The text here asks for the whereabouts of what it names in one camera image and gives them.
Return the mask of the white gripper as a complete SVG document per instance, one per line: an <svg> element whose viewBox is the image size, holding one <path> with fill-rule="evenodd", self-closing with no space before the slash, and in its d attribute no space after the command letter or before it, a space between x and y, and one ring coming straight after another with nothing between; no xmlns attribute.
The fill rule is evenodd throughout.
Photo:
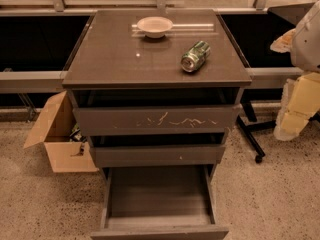
<svg viewBox="0 0 320 240"><path fill-rule="evenodd" d="M277 53L291 51L291 61L304 71L297 80L288 79L283 87L274 136L290 141L299 136L309 119L320 110L320 1L291 29L270 45Z"/></svg>

